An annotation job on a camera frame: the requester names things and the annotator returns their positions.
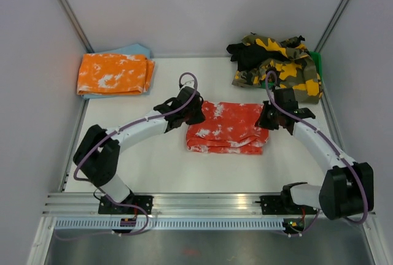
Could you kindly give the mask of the camouflage yellow green trousers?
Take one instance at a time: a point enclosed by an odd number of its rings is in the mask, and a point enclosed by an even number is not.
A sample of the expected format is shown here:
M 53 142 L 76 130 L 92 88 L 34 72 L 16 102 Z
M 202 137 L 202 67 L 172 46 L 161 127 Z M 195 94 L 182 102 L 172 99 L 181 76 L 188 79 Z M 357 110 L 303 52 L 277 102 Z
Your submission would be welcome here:
M 295 36 L 283 41 L 271 37 L 250 34 L 240 43 L 257 44 L 278 53 L 277 57 L 263 61 L 250 71 L 236 70 L 232 85 L 243 88 L 261 88 L 260 82 L 274 83 L 279 88 L 291 88 L 298 102 L 317 104 L 322 97 L 323 87 L 316 65 L 304 44 L 305 38 Z

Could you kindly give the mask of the red white tie-dye trousers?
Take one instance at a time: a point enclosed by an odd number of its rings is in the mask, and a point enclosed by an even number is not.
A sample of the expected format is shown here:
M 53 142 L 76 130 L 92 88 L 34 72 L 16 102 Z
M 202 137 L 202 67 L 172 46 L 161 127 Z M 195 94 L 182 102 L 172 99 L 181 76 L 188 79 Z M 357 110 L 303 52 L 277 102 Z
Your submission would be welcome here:
M 198 153 L 261 155 L 269 131 L 255 126 L 263 105 L 205 101 L 205 121 L 188 127 L 187 149 Z

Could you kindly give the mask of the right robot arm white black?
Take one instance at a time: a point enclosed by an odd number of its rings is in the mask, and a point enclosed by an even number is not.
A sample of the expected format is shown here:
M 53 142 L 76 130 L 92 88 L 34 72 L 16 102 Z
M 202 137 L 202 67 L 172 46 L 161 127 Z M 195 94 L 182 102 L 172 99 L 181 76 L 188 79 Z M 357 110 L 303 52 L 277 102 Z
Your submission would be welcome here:
M 295 213 L 301 206 L 319 209 L 330 220 L 344 218 L 354 222 L 361 215 L 363 223 L 374 208 L 373 169 L 358 163 L 324 134 L 315 114 L 301 108 L 292 89 L 274 89 L 267 93 L 262 112 L 255 126 L 267 130 L 285 129 L 310 153 L 325 173 L 322 185 L 306 182 L 283 186 L 280 206 L 286 213 Z

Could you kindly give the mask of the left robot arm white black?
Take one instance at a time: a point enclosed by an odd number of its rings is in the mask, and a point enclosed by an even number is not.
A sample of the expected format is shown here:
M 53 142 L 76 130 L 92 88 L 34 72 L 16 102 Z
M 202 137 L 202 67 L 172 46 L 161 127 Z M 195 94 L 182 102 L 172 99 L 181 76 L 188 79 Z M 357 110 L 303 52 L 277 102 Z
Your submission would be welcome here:
M 202 105 L 203 98 L 199 92 L 183 86 L 176 97 L 155 106 L 145 117 L 116 128 L 89 127 L 73 157 L 76 165 L 74 178 L 88 181 L 104 192 L 118 213 L 129 213 L 134 206 L 133 193 L 117 174 L 120 154 L 184 123 L 202 123 L 205 121 Z

